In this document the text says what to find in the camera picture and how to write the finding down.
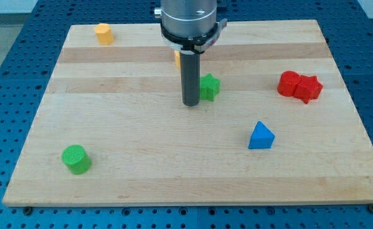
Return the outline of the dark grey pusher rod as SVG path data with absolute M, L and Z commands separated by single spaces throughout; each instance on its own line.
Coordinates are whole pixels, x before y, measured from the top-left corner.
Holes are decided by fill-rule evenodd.
M 182 102 L 196 106 L 200 101 L 200 56 L 180 53 Z

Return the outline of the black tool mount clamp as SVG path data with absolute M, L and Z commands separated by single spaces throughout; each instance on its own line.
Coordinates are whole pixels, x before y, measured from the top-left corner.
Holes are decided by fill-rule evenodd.
M 206 34 L 191 38 L 171 34 L 162 24 L 160 24 L 160 27 L 161 37 L 171 49 L 185 55 L 201 55 L 218 40 L 221 31 L 227 27 L 227 19 L 223 18 L 221 21 L 214 23 L 214 26 Z

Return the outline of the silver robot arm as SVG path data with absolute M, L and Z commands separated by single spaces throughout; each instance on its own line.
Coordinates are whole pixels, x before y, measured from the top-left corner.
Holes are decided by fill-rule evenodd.
M 161 0 L 154 16 L 163 41 L 179 52 L 182 102 L 195 106 L 200 101 L 200 55 L 215 44 L 227 19 L 217 21 L 216 0 Z

